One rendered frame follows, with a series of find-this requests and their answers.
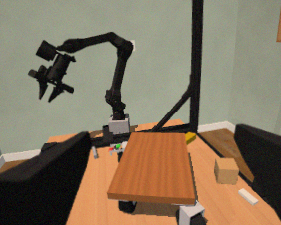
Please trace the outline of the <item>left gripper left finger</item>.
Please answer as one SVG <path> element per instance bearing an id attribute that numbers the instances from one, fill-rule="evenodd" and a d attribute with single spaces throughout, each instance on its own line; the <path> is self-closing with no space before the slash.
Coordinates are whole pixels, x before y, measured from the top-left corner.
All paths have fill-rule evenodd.
<path id="1" fill-rule="evenodd" d="M 82 131 L 0 173 L 0 225 L 66 225 L 92 143 Z"/>

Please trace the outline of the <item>yellow rectangular block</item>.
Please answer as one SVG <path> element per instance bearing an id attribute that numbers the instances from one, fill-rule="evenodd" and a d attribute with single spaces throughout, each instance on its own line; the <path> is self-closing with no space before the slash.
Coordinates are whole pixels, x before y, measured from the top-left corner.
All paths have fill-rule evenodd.
<path id="1" fill-rule="evenodd" d="M 187 145 L 189 145 L 189 144 L 192 143 L 194 140 L 196 140 L 196 134 L 194 134 L 194 133 L 192 133 L 192 132 L 187 133 L 185 136 L 186 136 Z"/>

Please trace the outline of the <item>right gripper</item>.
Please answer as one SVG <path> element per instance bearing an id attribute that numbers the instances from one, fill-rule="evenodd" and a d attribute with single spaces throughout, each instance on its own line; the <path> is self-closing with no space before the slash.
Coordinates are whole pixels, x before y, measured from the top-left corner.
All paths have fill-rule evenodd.
<path id="1" fill-rule="evenodd" d="M 33 69 L 29 71 L 28 75 L 37 79 L 37 81 L 39 82 L 39 100 L 42 98 L 45 90 L 48 87 L 47 82 L 55 85 L 55 87 L 53 87 L 53 91 L 48 99 L 48 103 L 52 99 L 54 99 L 57 95 L 59 95 L 60 93 L 64 93 L 64 90 L 71 94 L 74 91 L 73 87 L 62 83 L 63 76 L 66 75 L 66 70 L 55 64 L 53 64 L 53 66 L 51 66 L 51 70 L 50 70 L 49 74 L 46 76 L 44 76 L 44 74 L 37 72 Z M 53 80 L 50 81 L 49 79 L 50 80 L 53 79 L 54 81 Z M 55 83 L 55 81 L 57 83 Z M 42 87 L 43 84 L 44 84 L 44 87 Z"/>

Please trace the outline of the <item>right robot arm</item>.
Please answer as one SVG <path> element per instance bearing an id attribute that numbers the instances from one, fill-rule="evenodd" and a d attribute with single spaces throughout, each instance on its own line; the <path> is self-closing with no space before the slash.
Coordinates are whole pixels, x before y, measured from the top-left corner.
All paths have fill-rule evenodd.
<path id="1" fill-rule="evenodd" d="M 76 62 L 75 56 L 69 56 L 66 53 L 61 54 L 57 51 L 60 50 L 66 51 L 68 53 L 75 53 L 88 46 L 110 42 L 113 46 L 117 48 L 118 59 L 116 63 L 112 85 L 109 90 L 106 90 L 105 98 L 106 102 L 112 107 L 112 120 L 125 120 L 124 108 L 126 105 L 121 102 L 120 88 L 126 67 L 126 62 L 129 56 L 131 55 L 134 46 L 132 42 L 125 40 L 124 38 L 116 35 L 114 32 L 108 33 L 82 39 L 68 39 L 64 41 L 63 45 L 59 47 L 55 47 L 49 44 L 47 41 L 43 40 L 36 52 L 36 56 L 47 61 L 53 61 L 57 53 L 58 55 L 53 64 L 67 70 L 71 61 Z"/>

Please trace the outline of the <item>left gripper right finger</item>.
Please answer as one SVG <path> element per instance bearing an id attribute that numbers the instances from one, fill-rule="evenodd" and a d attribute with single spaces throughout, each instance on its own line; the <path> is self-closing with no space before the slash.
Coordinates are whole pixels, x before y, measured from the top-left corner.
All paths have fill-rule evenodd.
<path id="1" fill-rule="evenodd" d="M 257 183 L 281 221 L 281 136 L 238 124 L 235 143 Z"/>

